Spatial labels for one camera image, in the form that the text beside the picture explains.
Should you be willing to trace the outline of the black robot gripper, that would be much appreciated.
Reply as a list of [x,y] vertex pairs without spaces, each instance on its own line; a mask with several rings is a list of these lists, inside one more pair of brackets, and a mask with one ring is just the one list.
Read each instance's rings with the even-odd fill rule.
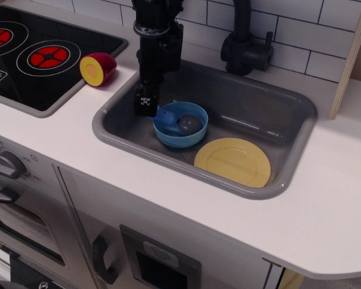
[[140,83],[134,87],[134,112],[155,117],[159,104],[159,85],[164,75],[179,70],[184,26],[174,19],[136,19],[134,31],[140,36],[137,52]]

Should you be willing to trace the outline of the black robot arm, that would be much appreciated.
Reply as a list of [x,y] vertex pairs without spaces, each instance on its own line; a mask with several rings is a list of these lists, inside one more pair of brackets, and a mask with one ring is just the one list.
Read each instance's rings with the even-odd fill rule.
[[156,116],[164,75],[181,66],[184,26],[176,21],[182,1],[133,1],[134,31],[140,37],[137,51],[139,83],[135,86],[135,114]]

